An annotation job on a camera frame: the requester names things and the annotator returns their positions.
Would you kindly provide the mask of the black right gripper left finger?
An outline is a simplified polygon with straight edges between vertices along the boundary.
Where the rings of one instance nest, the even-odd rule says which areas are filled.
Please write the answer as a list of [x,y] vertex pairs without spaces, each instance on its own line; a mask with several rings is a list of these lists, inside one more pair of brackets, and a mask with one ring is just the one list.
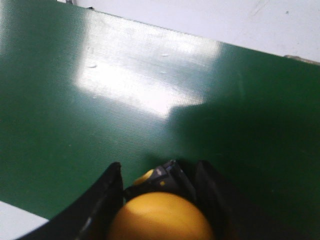
[[121,164],[114,162],[70,206],[21,239],[105,240],[123,201]]

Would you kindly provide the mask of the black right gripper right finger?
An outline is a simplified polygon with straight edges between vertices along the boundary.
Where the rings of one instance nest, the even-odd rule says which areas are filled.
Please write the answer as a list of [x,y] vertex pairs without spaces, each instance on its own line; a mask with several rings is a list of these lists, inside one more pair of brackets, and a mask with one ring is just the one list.
[[245,197],[207,160],[196,163],[196,204],[217,240],[309,240]]

